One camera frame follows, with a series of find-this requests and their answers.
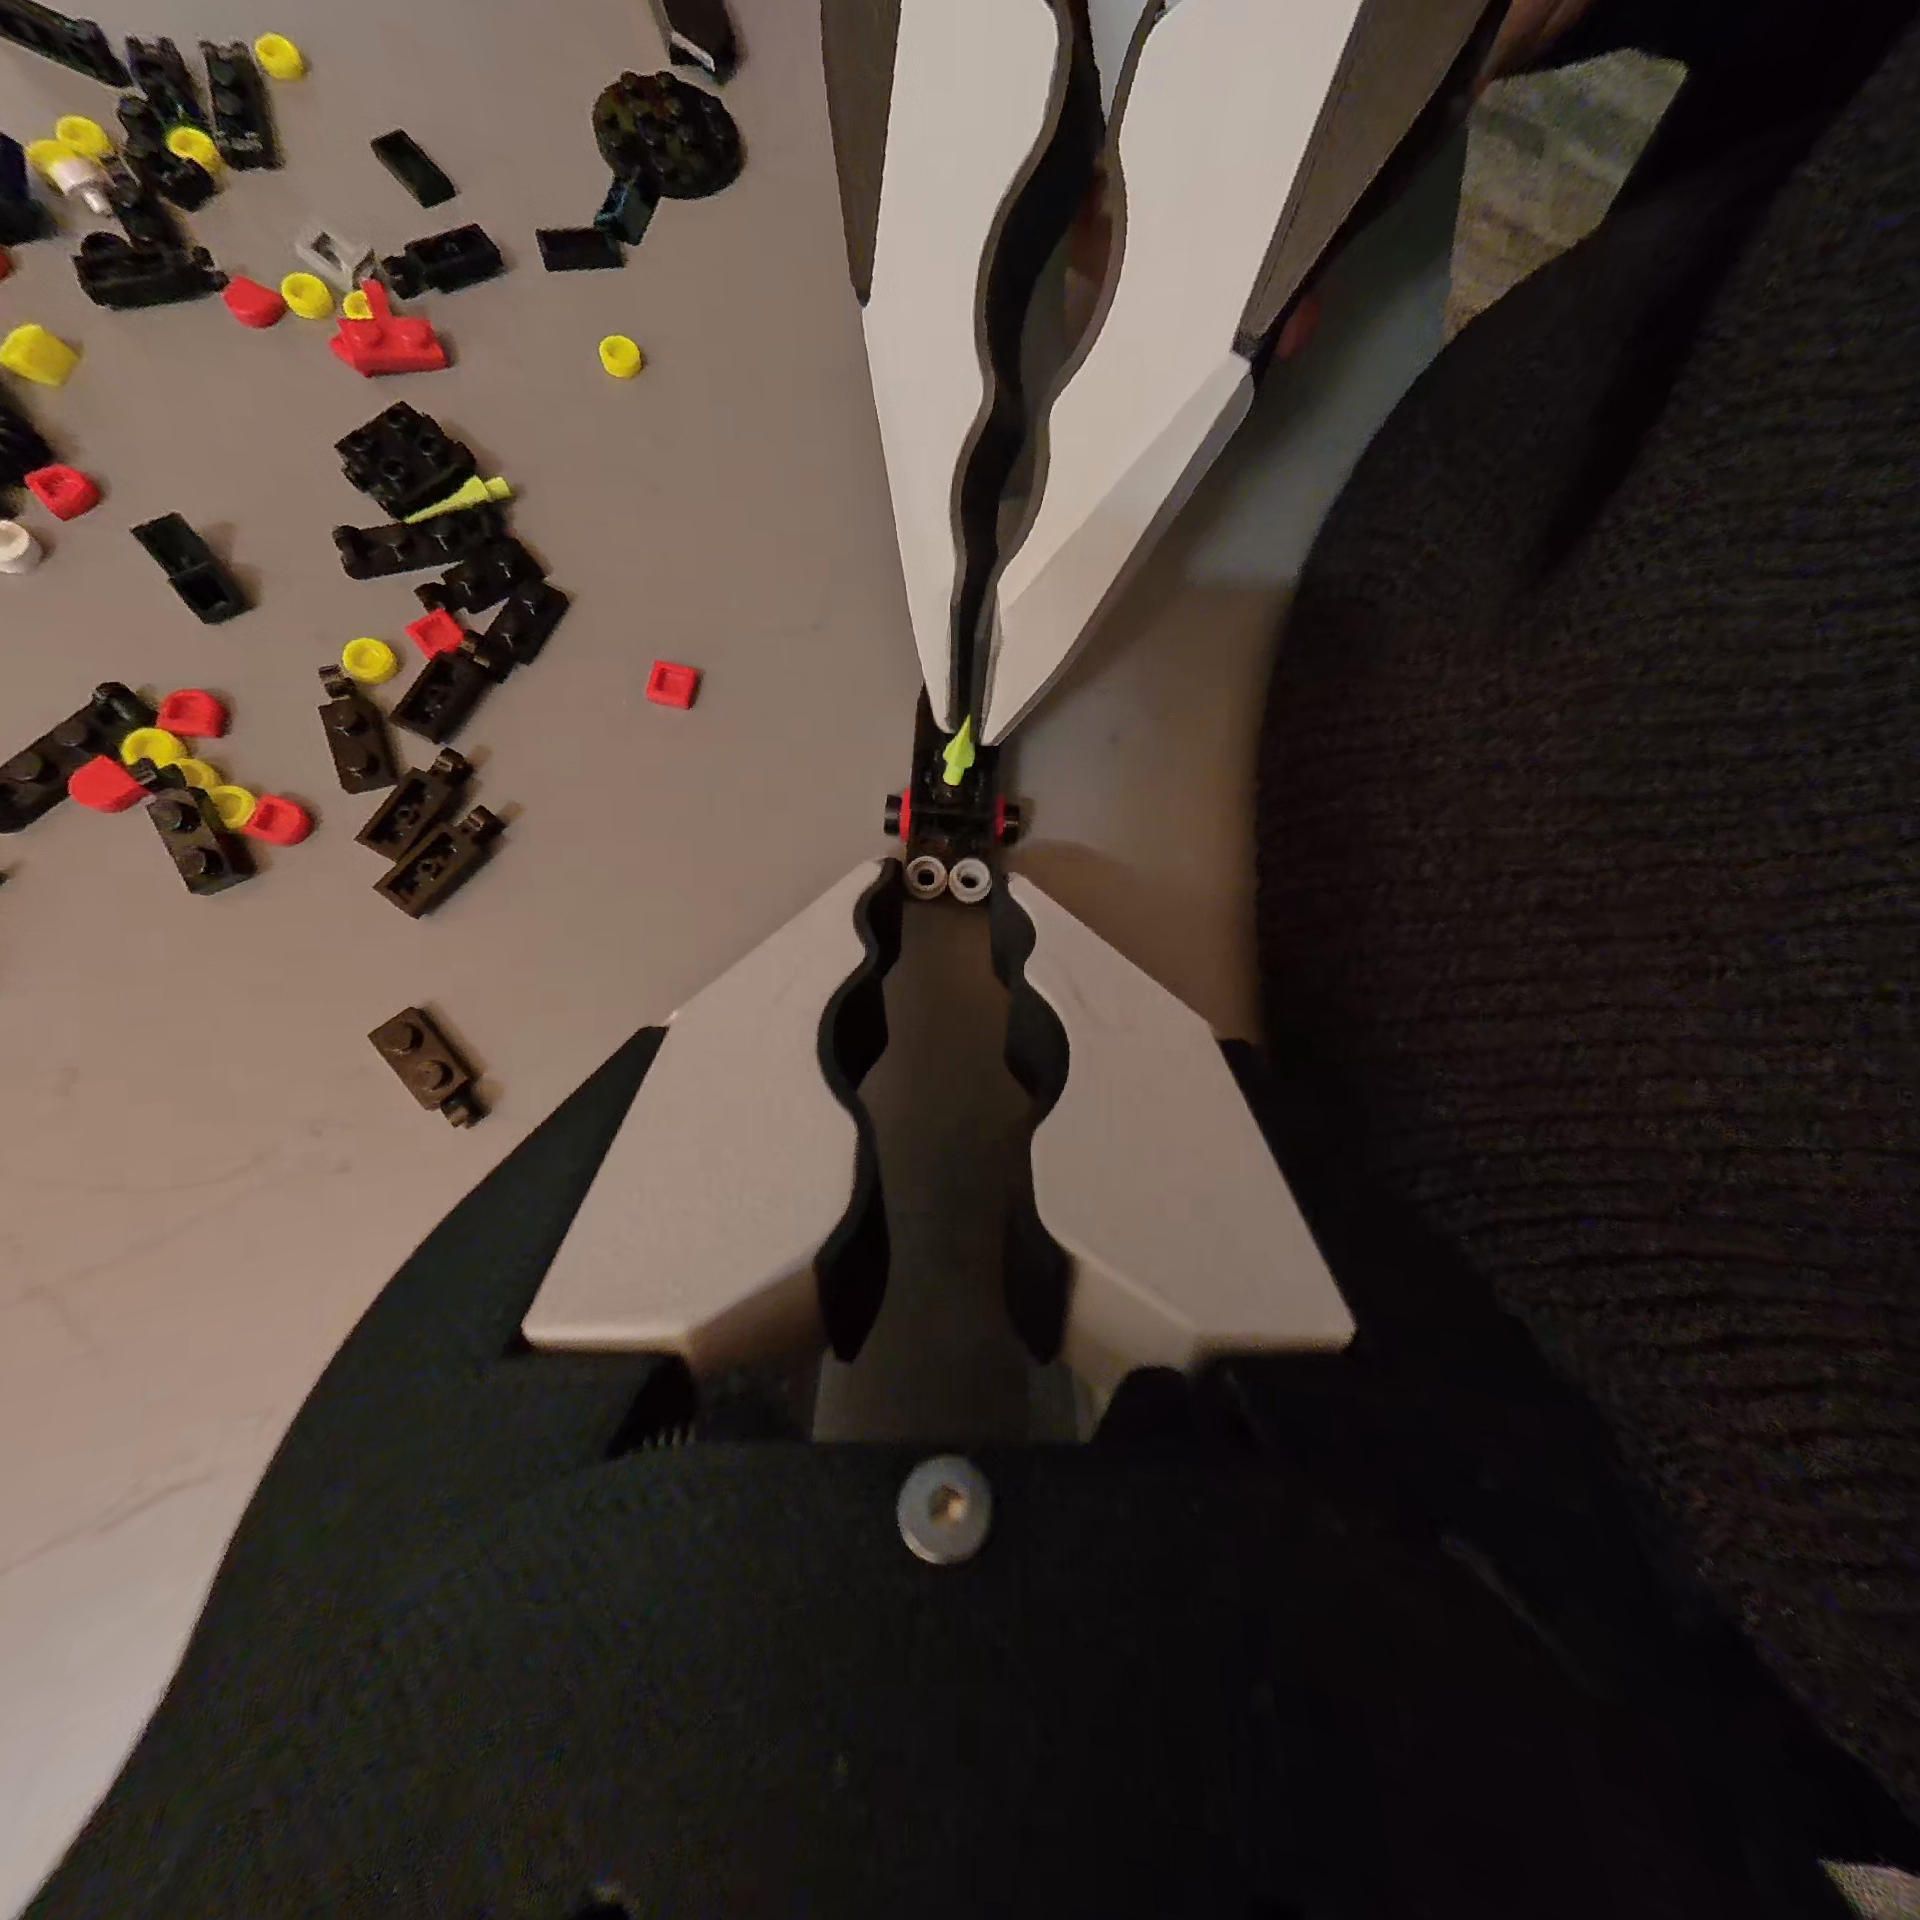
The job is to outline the pile of loose lego pieces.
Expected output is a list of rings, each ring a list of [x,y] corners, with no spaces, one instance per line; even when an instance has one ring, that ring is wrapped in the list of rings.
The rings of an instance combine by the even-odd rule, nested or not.
[[[70,115],[47,138],[2,135],[2,253],[51,230],[47,186],[92,228],[70,255],[83,296],[101,312],[154,312],[216,301],[266,330],[290,317],[328,321],[325,346],[362,379],[442,371],[446,337],[403,301],[446,296],[494,280],[505,255],[480,224],[431,230],[380,255],[313,228],[297,239],[303,271],[278,284],[228,273],[178,224],[216,192],[216,177],[278,169],[281,143],[269,81],[305,71],[285,35],[203,41],[203,77],[171,38],[130,35],[47,4],[2,4],[2,45],[115,91],[115,131]],[[621,267],[629,250],[588,221],[540,228],[545,271]],[[571,599],[509,525],[510,502],[422,525],[334,528],[330,547],[351,581],[422,575],[418,617],[403,639],[418,672],[395,708],[375,702],[401,656],[380,639],[351,639],[320,668],[320,725],[340,795],[375,795],[355,843],[385,861],[375,891],[411,918],[426,915],[489,852],[502,818],[461,812],[469,760],[456,752],[477,704],[540,661]],[[56,804],[98,816],[146,812],[193,898],[215,898],[255,876],[255,845],[290,850],[313,832],[313,812],[274,789],[224,779],[203,759],[228,735],[228,699],[171,689],[157,702],[123,683],[88,690],[83,708],[2,759],[2,832],[22,832]]]

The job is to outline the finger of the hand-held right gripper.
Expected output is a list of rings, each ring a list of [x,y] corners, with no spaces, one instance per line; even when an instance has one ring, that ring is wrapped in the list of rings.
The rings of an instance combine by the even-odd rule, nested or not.
[[[1256,364],[1498,4],[1167,4],[1109,124],[1118,261],[1035,426],[984,605],[982,743],[1050,690],[1237,433]]]
[[[1082,4],[824,4],[830,144],[930,717],[987,719],[1021,346],[1090,169]]]

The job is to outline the person's black knit sweater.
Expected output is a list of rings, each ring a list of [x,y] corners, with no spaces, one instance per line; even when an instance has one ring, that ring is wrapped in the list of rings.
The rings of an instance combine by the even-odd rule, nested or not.
[[[1498,302],[1275,661],[1270,1027],[1917,1823],[1917,293]]]

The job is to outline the black lego head assembly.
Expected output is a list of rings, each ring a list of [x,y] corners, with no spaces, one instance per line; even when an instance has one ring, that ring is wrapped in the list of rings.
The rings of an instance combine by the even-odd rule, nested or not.
[[[1002,776],[1002,749],[978,743],[973,776],[947,791],[936,783],[947,735],[922,690],[912,715],[909,776],[885,795],[882,831],[896,843],[909,899],[973,906],[993,891],[1004,850],[1021,841],[1025,816]]]

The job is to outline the dark brown lego hinge plate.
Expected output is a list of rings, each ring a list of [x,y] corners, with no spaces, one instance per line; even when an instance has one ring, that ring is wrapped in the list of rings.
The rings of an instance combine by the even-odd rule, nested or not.
[[[426,1007],[403,1007],[372,1027],[368,1045],[418,1112],[456,1131],[487,1119],[480,1075]]]

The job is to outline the person's right forearm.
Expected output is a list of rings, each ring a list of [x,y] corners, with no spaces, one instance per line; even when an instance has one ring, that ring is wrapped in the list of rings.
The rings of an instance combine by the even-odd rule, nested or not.
[[[1868,547],[1917,491],[1917,4],[1514,4],[1498,65],[1671,59],[1604,221],[1487,321],[1534,575],[1643,547]]]

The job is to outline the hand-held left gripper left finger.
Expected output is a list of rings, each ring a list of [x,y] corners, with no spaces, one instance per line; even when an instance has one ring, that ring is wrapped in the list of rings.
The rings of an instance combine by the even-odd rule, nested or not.
[[[824,1361],[857,1353],[891,1276],[862,1084],[898,923],[898,861],[862,859],[648,1030],[529,1350],[660,1361],[711,1435],[813,1436]]]

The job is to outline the small black round lego plate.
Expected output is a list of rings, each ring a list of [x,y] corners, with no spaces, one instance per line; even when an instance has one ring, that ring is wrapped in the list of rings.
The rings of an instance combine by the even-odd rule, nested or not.
[[[745,165],[741,135],[720,98],[668,70],[621,71],[591,107],[591,131],[609,168],[593,228],[636,245],[655,204],[711,199]]]

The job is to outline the black square lego brick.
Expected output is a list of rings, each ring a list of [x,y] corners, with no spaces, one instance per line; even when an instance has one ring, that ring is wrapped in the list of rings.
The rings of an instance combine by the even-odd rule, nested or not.
[[[392,400],[372,420],[334,443],[345,481],[368,495],[392,522],[408,522],[477,477],[466,443],[408,400]]]

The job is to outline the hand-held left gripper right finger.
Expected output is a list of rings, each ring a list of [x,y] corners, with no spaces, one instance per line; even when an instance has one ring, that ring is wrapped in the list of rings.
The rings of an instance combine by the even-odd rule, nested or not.
[[[1030,877],[987,904],[1025,1140],[1004,1303],[1091,1441],[1136,1372],[1325,1359],[1357,1324],[1242,1084],[1242,1045]]]

